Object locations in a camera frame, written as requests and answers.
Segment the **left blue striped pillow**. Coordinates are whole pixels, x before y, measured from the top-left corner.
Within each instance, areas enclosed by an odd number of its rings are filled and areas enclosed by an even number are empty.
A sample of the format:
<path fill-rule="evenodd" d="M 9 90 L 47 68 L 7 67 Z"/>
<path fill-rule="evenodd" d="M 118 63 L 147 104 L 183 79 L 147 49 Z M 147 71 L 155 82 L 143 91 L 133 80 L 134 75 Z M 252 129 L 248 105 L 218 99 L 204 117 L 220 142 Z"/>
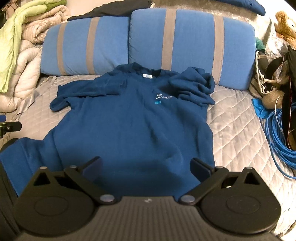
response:
<path fill-rule="evenodd" d="M 103 75 L 128 63 L 130 18 L 102 16 L 51 27 L 43 42 L 41 73 Z"/>

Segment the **turquoise cloth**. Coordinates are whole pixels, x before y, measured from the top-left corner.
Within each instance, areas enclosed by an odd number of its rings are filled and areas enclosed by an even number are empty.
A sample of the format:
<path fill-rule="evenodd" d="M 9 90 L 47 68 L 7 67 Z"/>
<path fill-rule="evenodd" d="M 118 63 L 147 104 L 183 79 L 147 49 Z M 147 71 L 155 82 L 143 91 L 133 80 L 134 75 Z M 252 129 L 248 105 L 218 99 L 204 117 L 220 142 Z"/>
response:
<path fill-rule="evenodd" d="M 256 115 L 260 119 L 267 119 L 270 114 L 270 110 L 265 108 L 261 99 L 253 98 L 252 104 L 255 110 Z"/>

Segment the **navy folded blanket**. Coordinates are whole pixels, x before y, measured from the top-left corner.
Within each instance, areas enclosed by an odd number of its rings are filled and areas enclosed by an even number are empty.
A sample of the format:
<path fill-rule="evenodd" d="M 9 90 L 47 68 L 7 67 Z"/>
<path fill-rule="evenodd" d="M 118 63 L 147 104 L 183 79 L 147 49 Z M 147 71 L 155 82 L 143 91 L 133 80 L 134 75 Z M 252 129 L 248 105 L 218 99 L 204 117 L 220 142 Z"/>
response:
<path fill-rule="evenodd" d="M 217 0 L 217 1 L 247 9 L 260 16 L 265 16 L 266 14 L 265 8 L 258 1 L 255 1 L 255 0 Z"/>

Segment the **white quilted comforter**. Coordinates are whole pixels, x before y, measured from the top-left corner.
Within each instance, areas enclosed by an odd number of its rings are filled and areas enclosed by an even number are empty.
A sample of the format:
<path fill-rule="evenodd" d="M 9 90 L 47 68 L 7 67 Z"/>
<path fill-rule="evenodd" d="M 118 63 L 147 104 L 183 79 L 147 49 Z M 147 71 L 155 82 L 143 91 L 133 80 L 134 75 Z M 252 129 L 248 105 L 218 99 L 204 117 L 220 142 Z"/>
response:
<path fill-rule="evenodd" d="M 42 51 L 28 40 L 22 40 L 8 91 L 1 94 L 1 112 L 15 111 L 36 88 L 41 71 Z"/>

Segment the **striped canvas bag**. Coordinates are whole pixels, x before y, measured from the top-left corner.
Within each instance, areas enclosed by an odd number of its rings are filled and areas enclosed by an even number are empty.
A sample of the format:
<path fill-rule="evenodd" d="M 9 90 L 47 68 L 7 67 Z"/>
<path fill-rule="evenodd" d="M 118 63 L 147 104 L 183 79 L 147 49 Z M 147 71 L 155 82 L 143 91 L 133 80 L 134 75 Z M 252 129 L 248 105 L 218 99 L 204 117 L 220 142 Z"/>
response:
<path fill-rule="evenodd" d="M 254 98 L 262 99 L 268 93 L 276 91 L 280 85 L 272 77 L 267 77 L 268 57 L 261 51 L 256 51 L 252 79 L 249 91 Z"/>

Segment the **brown teddy bear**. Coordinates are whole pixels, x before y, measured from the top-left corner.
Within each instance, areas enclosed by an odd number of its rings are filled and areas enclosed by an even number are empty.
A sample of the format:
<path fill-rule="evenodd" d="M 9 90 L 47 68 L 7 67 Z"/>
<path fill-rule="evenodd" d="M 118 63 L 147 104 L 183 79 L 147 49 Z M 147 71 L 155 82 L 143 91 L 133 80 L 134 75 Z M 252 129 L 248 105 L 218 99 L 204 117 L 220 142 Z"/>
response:
<path fill-rule="evenodd" d="M 279 38 L 284 39 L 288 44 L 295 49 L 295 21 L 288 17 L 284 11 L 278 11 L 275 14 L 277 23 L 274 24 L 276 34 Z"/>

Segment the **dark blue sweatshirt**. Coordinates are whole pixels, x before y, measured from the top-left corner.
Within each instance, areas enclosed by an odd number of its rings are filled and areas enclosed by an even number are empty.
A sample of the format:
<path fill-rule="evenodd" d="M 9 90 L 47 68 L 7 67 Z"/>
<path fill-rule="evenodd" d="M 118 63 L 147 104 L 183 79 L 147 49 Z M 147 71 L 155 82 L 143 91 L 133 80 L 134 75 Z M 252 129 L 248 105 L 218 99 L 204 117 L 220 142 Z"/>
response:
<path fill-rule="evenodd" d="M 20 138 L 1 153 L 17 194 L 41 166 L 61 171 L 97 158 L 87 176 L 120 196 L 179 198 L 199 184 L 193 158 L 214 165 L 207 108 L 211 74 L 117 66 L 93 80 L 60 85 L 52 111 L 70 107 L 43 140 Z"/>

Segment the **right blue striped pillow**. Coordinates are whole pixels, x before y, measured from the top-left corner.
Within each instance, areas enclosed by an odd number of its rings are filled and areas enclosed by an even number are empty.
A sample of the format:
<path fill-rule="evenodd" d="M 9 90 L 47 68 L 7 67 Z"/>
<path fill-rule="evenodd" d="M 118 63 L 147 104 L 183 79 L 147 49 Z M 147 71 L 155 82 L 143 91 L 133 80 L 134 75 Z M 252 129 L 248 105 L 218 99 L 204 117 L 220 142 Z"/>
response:
<path fill-rule="evenodd" d="M 224 16 L 157 8 L 136 10 L 130 19 L 130 63 L 179 73 L 202 68 L 231 89 L 248 89 L 255 47 L 254 27 Z"/>

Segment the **light green blanket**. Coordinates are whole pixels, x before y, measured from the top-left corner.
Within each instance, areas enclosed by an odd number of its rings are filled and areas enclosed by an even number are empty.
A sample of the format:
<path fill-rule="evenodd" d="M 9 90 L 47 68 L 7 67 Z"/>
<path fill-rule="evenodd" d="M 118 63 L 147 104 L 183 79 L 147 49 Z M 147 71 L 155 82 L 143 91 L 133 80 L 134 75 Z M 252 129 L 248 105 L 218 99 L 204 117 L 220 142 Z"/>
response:
<path fill-rule="evenodd" d="M 22 25 L 29 17 L 47 13 L 51 9 L 66 5 L 67 1 L 30 1 L 16 9 L 1 28 L 1 93 L 6 93 L 11 75 L 16 66 L 21 44 Z"/>

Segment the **black garment on pillows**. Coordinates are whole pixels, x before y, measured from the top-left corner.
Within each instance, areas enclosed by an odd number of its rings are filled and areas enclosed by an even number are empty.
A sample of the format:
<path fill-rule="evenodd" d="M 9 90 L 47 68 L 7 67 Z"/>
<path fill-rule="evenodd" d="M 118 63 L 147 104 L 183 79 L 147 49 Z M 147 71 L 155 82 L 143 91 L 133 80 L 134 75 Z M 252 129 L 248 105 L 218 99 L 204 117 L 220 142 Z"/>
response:
<path fill-rule="evenodd" d="M 152 1 L 148 0 L 126 0 L 114 1 L 112 3 L 103 4 L 96 7 L 84 15 L 71 16 L 67 21 L 78 19 L 96 18 L 101 16 L 126 16 L 130 17 L 133 11 L 138 9 L 148 9 L 151 7 Z"/>

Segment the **blue striped pillow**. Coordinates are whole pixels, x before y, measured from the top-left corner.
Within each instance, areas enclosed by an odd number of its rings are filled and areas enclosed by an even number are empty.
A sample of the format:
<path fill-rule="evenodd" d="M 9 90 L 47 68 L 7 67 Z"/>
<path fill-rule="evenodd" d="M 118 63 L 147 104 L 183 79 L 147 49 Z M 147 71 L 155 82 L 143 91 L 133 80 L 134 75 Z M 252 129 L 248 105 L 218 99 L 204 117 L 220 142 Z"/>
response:
<path fill-rule="evenodd" d="M 255 47 L 254 27 L 224 16 L 157 8 L 136 10 L 130 19 L 130 63 L 179 73 L 202 68 L 231 89 L 248 89 Z"/>
<path fill-rule="evenodd" d="M 51 27 L 43 42 L 41 73 L 103 75 L 128 63 L 130 18 L 102 16 Z"/>

